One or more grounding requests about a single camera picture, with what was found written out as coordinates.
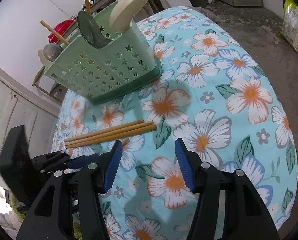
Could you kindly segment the bamboo chopstick five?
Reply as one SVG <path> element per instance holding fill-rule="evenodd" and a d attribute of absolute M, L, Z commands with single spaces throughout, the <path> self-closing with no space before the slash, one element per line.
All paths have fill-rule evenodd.
<path fill-rule="evenodd" d="M 122 141 L 122 147 L 125 147 L 128 142 L 129 142 L 129 139 L 128 138 L 123 139 L 123 141 Z"/>

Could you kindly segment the bamboo chopstick four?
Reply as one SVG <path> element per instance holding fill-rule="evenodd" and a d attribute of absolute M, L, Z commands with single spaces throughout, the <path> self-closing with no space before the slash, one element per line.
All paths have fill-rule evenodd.
<path fill-rule="evenodd" d="M 119 134 L 116 134 L 116 135 L 111 135 L 111 136 L 108 136 L 108 137 L 103 137 L 103 138 L 99 138 L 99 139 L 89 139 L 85 142 L 78 141 L 78 142 L 76 142 L 74 144 L 71 144 L 71 145 L 65 144 L 65 148 L 88 146 L 88 145 L 101 143 L 101 142 L 106 142 L 106 141 L 124 139 L 124 138 L 127 138 L 127 137 L 132 137 L 133 135 L 143 134 L 143 133 L 147 133 L 147 132 L 151 132 L 151 131 L 155 131 L 155 130 L 156 130 L 156 124 L 153 124 L 153 125 L 146 126 L 146 127 L 143 127 L 143 128 L 133 129 L 133 130 L 128 131 L 128 132 L 122 132 L 122 133 L 119 133 Z"/>

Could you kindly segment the bamboo chopstick three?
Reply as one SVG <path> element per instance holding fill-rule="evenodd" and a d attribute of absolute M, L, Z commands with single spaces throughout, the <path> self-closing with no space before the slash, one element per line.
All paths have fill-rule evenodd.
<path fill-rule="evenodd" d="M 74 144 L 78 141 L 85 142 L 89 139 L 99 139 L 99 138 L 108 137 L 108 136 L 111 136 L 111 135 L 116 135 L 116 134 L 119 134 L 119 133 L 122 133 L 122 132 L 128 132 L 128 131 L 131 131 L 133 129 L 143 128 L 143 127 L 150 126 L 150 125 L 153 125 L 153 124 L 154 124 L 154 121 L 146 121 L 146 122 L 143 122 L 142 124 L 137 124 L 137 125 L 133 125 L 133 126 L 125 127 L 125 128 L 120 128 L 120 129 L 117 129 L 117 130 L 114 130 L 114 131 L 111 131 L 111 132 L 107 132 L 107 133 L 104 133 L 104 134 L 88 137 L 88 138 L 85 138 L 85 139 L 79 139 L 79 140 L 76 140 L 76 141 L 65 142 L 65 143 L 68 144 L 68 145 L 71 145 L 71 144 Z"/>

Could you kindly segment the metal spoon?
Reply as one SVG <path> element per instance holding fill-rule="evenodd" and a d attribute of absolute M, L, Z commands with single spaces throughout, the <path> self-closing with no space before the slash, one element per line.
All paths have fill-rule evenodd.
<path fill-rule="evenodd" d="M 63 48 L 58 44 L 49 43 L 45 45 L 43 49 L 43 55 L 47 60 L 54 62 L 62 51 L 63 51 Z"/>

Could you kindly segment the dark green plastic spoon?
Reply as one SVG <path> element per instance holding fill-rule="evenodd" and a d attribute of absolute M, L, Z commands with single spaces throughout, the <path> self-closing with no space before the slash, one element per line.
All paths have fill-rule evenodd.
<path fill-rule="evenodd" d="M 103 48 L 112 41 L 102 35 L 96 21 L 85 11 L 78 12 L 77 25 L 81 36 L 94 48 Z"/>

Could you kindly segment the bamboo chopstick six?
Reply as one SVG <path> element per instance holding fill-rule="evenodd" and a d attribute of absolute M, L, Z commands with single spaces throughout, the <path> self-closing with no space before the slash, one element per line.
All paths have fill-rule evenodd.
<path fill-rule="evenodd" d="M 66 44 L 66 45 L 70 44 L 70 42 L 68 40 L 66 40 L 63 36 L 61 36 L 58 32 L 56 32 L 52 27 L 50 27 L 50 25 L 48 25 L 44 21 L 40 21 L 40 24 L 42 26 L 44 26 L 46 29 L 48 29 L 48 31 L 50 31 L 50 33 L 52 33 L 54 36 L 56 36 L 62 43 Z"/>

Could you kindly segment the cream plastic ladle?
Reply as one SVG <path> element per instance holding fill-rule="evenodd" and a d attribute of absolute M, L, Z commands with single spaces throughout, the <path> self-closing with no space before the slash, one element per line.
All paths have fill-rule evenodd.
<path fill-rule="evenodd" d="M 115 33 L 125 33 L 135 15 L 148 0 L 119 0 L 109 17 L 109 29 Z"/>

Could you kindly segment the bamboo chopstick two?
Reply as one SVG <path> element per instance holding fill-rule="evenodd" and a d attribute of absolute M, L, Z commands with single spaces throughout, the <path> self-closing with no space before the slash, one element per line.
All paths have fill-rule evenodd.
<path fill-rule="evenodd" d="M 99 131 L 90 132 L 90 133 L 82 134 L 82 135 L 79 135 L 79 136 L 71 137 L 71 138 L 65 139 L 64 142 L 71 142 L 71 141 L 76 141 L 76 140 L 79 140 L 79 139 L 85 139 L 85 138 L 88 138 L 88 137 L 92 137 L 92 136 L 104 134 L 104 133 L 107 133 L 107 132 L 111 132 L 111 131 L 114 131 L 114 130 L 117 130 L 117 129 L 120 129 L 120 128 L 125 128 L 125 127 L 129 127 L 129 126 L 137 125 L 137 124 L 142 124 L 143 122 L 144 122 L 144 120 L 142 119 L 142 120 L 128 122 L 126 124 L 121 124 L 121 125 L 118 125 L 118 126 L 112 126 L 110 128 L 101 129 Z"/>

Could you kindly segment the white door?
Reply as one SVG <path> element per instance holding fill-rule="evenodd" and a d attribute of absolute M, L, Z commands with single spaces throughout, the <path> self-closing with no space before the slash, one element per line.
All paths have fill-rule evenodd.
<path fill-rule="evenodd" d="M 27 89 L 0 69 L 0 152 L 11 128 L 25 126 L 30 157 L 51 152 L 57 114 L 30 101 Z M 0 175 L 0 186 L 8 188 Z"/>

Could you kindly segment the wooden chair black seat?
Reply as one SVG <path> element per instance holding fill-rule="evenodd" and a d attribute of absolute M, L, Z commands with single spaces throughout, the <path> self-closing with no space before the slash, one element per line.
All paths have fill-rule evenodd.
<path fill-rule="evenodd" d="M 33 79 L 32 87 L 56 102 L 63 102 L 67 90 L 61 84 L 44 76 L 45 71 L 46 67 L 42 66 Z"/>

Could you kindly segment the green star-holed utensil caddy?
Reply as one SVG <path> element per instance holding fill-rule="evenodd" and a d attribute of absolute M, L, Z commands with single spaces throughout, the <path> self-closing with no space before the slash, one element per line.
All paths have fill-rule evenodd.
<path fill-rule="evenodd" d="M 110 44 L 94 48 L 75 30 L 69 36 L 70 44 L 63 46 L 62 53 L 44 72 L 95 104 L 141 89 L 162 75 L 160 59 L 134 22 L 124 34 L 109 30 L 112 9 L 110 5 L 94 15 L 101 33 L 111 39 Z"/>

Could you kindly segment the floral blue tablecloth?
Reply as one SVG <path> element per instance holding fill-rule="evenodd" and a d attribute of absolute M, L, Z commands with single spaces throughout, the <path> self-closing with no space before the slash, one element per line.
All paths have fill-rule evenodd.
<path fill-rule="evenodd" d="M 111 239 L 185 239 L 198 195 L 174 153 L 187 149 L 219 170 L 240 168 L 277 228 L 291 214 L 297 157 L 289 122 L 258 63 L 221 27 L 188 7 L 138 23 L 162 76 L 124 98 L 94 106 L 67 92 L 52 150 L 67 138 L 136 120 L 157 130 L 129 139 L 113 187 L 100 196 Z"/>

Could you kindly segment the red plastic bag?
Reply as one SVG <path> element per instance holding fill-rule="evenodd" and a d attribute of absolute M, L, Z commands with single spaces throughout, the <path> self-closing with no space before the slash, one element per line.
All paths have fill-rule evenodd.
<path fill-rule="evenodd" d="M 65 20 L 65 21 L 57 24 L 54 27 L 54 31 L 56 31 L 57 33 L 59 33 L 62 36 L 66 32 L 66 30 L 73 24 L 73 22 L 74 21 L 72 19 Z M 56 43 L 56 42 L 58 42 L 58 40 L 59 39 L 52 33 L 48 36 L 49 43 Z"/>

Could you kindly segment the yellow green rice bag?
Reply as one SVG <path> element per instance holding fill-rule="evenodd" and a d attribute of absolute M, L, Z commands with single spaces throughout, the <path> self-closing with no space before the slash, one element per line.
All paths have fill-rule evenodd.
<path fill-rule="evenodd" d="M 298 53 L 298 6 L 294 0 L 285 0 L 280 35 Z"/>

